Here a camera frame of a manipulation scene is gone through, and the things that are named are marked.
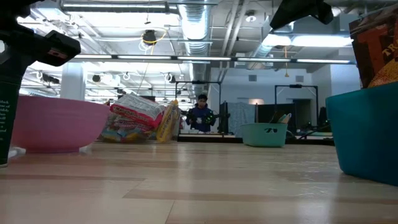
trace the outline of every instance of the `table surface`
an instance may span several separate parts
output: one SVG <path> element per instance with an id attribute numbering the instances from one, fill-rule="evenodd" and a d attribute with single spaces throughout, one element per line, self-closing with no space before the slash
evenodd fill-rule
<path id="1" fill-rule="evenodd" d="M 95 143 L 0 169 L 0 223 L 392 224 L 398 188 L 343 174 L 334 147 Z"/>

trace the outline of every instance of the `person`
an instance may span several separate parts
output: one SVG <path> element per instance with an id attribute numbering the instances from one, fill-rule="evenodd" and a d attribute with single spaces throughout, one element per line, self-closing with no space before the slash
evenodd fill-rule
<path id="1" fill-rule="evenodd" d="M 213 114 L 213 111 L 207 107 L 206 95 L 201 94 L 198 96 L 198 103 L 195 104 L 194 108 L 190 109 L 190 112 L 195 117 L 195 119 L 187 118 L 186 120 L 187 124 L 191 125 L 191 129 L 204 133 L 210 132 L 210 125 L 214 125 L 215 121 L 205 122 L 206 116 Z"/>

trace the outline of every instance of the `teal basket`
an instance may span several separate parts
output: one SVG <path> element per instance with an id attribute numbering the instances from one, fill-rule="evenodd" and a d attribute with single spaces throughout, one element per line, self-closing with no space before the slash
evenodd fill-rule
<path id="1" fill-rule="evenodd" d="M 252 123 L 241 126 L 243 143 L 255 147 L 283 147 L 287 124 Z"/>
<path id="2" fill-rule="evenodd" d="M 398 186 L 397 97 L 398 82 L 326 99 L 344 173 Z"/>

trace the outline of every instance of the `yellow bag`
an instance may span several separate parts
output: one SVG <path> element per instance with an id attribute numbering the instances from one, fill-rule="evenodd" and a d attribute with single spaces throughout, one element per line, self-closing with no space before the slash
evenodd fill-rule
<path id="1" fill-rule="evenodd" d="M 175 123 L 179 121 L 180 113 L 178 110 L 178 101 L 173 100 L 166 107 L 164 111 L 164 115 L 162 118 L 162 122 L 157 128 L 156 139 L 159 142 L 166 142 L 172 138 L 173 129 Z"/>

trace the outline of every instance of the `dark jacket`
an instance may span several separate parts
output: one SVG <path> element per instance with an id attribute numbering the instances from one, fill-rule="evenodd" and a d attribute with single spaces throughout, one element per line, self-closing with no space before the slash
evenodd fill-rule
<path id="1" fill-rule="evenodd" d="M 201 118 L 201 120 L 203 121 L 201 124 L 194 122 L 193 124 L 191 124 L 191 128 L 199 130 L 199 131 L 203 131 L 203 132 L 209 132 L 210 125 L 214 125 L 214 122 L 212 124 L 204 123 L 206 115 L 209 115 L 212 113 L 212 110 L 207 108 L 207 104 L 204 108 L 199 108 L 198 104 L 195 104 L 195 107 L 192 108 L 191 111 L 196 118 Z"/>

